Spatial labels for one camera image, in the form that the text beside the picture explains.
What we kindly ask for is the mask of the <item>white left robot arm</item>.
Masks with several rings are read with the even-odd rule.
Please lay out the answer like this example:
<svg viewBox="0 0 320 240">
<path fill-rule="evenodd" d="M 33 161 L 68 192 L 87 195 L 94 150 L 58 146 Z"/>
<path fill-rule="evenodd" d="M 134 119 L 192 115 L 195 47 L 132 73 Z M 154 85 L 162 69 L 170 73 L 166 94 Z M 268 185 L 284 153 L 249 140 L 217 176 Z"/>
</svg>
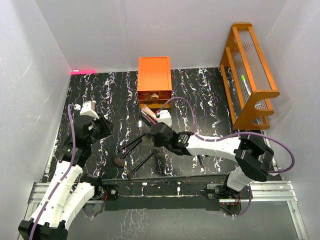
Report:
<svg viewBox="0 0 320 240">
<path fill-rule="evenodd" d="M 83 173 L 95 142 L 107 138 L 114 125 L 98 113 L 95 117 L 80 115 L 70 124 L 71 135 L 64 143 L 54 176 L 39 204 L 28 220 L 22 220 L 18 231 L 24 240 L 65 240 L 72 221 L 90 199 L 103 195 L 101 178 Z"/>
</svg>

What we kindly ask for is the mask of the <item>thin black makeup brush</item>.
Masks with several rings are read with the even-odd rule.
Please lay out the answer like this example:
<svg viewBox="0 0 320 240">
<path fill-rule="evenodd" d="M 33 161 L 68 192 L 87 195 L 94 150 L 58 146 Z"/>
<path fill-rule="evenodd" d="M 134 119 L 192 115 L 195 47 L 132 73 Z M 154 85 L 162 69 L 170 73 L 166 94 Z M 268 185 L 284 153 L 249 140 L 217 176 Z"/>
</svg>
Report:
<svg viewBox="0 0 320 240">
<path fill-rule="evenodd" d="M 128 143 L 126 143 L 125 145 L 118 146 L 118 147 L 117 147 L 117 152 L 118 152 L 118 153 L 121 152 L 123 149 L 125 149 L 125 148 L 131 146 L 132 144 L 136 143 L 138 140 L 142 139 L 144 136 L 145 136 L 145 134 L 142 133 L 142 134 L 140 134 L 138 137 L 130 140 L 130 141 L 129 141 Z"/>
</svg>

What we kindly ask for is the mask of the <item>pink lip gloss tube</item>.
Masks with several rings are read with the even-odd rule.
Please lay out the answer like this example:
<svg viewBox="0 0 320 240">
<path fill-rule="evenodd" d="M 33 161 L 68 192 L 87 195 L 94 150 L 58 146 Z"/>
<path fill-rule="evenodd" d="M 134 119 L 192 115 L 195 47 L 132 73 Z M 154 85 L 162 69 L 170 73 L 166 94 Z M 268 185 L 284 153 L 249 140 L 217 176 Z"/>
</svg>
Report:
<svg viewBox="0 0 320 240">
<path fill-rule="evenodd" d="M 141 108 L 141 110 L 144 112 L 144 111 L 146 111 L 146 112 L 149 112 L 149 113 L 151 113 L 151 114 L 155 114 L 146 104 Z"/>
</svg>

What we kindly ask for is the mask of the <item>brown lipstick tube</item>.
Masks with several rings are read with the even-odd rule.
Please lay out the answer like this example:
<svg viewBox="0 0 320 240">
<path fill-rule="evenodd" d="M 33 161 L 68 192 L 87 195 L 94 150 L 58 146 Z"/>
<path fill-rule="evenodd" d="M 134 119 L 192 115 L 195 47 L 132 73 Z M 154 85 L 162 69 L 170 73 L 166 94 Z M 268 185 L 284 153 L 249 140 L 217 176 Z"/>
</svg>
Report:
<svg viewBox="0 0 320 240">
<path fill-rule="evenodd" d="M 147 116 L 151 117 L 155 123 L 158 123 L 158 118 L 157 118 L 157 116 L 156 116 L 154 113 L 150 113 L 150 112 L 147 112 L 147 111 L 144 111 L 144 113 L 145 113 Z"/>
</svg>

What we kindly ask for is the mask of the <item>clear acrylic drawer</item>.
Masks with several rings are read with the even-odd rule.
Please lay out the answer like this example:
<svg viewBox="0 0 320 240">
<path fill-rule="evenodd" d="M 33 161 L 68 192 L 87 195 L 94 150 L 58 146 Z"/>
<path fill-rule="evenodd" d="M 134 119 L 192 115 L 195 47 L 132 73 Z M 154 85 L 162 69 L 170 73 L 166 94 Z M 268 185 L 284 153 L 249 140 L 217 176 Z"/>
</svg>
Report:
<svg viewBox="0 0 320 240">
<path fill-rule="evenodd" d="M 138 91 L 138 98 L 140 100 L 164 100 L 169 99 L 171 96 L 171 90 Z"/>
<path fill-rule="evenodd" d="M 172 116 L 170 112 L 166 109 L 161 110 L 156 114 L 156 119 L 147 115 L 143 111 L 140 111 L 140 116 L 138 120 L 138 130 L 141 134 L 149 134 L 151 128 L 157 123 L 165 123 L 170 128 L 172 127 Z"/>
</svg>

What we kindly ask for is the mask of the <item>black makeup tube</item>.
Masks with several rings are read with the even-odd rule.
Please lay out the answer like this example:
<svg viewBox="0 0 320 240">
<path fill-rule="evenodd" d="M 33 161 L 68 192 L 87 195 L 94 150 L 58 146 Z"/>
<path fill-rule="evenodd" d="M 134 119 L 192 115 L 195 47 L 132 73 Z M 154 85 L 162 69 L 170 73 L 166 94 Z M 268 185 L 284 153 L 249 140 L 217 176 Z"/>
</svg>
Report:
<svg viewBox="0 0 320 240">
<path fill-rule="evenodd" d="M 140 113 L 140 116 L 141 116 L 141 119 L 143 120 L 143 122 L 144 122 L 147 126 L 152 127 L 152 126 L 154 125 L 153 122 L 152 122 L 150 119 L 148 119 L 148 117 L 145 116 L 142 112 Z"/>
</svg>

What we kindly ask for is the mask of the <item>large fluffy powder brush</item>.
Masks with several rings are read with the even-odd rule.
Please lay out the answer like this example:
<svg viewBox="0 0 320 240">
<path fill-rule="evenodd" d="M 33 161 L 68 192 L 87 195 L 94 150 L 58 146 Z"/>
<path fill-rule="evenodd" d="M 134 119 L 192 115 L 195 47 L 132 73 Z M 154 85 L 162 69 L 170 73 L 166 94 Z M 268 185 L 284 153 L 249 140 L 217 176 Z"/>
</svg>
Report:
<svg viewBox="0 0 320 240">
<path fill-rule="evenodd" d="M 139 139 L 136 141 L 133 145 L 131 145 L 121 156 L 114 156 L 112 158 L 112 163 L 114 166 L 118 168 L 124 168 L 125 167 L 125 158 L 127 155 L 129 155 L 140 143 L 142 142 L 142 139 Z"/>
</svg>

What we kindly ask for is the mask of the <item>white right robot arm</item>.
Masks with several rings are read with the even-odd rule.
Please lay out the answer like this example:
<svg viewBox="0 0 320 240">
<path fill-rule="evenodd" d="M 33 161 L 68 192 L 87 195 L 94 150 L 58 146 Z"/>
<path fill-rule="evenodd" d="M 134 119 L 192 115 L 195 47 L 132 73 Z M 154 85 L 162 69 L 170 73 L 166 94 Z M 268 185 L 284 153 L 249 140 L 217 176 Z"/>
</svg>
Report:
<svg viewBox="0 0 320 240">
<path fill-rule="evenodd" d="M 272 166 L 274 151 L 254 132 L 240 136 L 210 138 L 189 131 L 175 132 L 159 122 L 151 127 L 155 147 L 164 147 L 178 156 L 213 156 L 232 160 L 237 168 L 225 177 L 222 185 L 206 187 L 207 197 L 236 198 L 253 181 L 266 182 Z"/>
</svg>

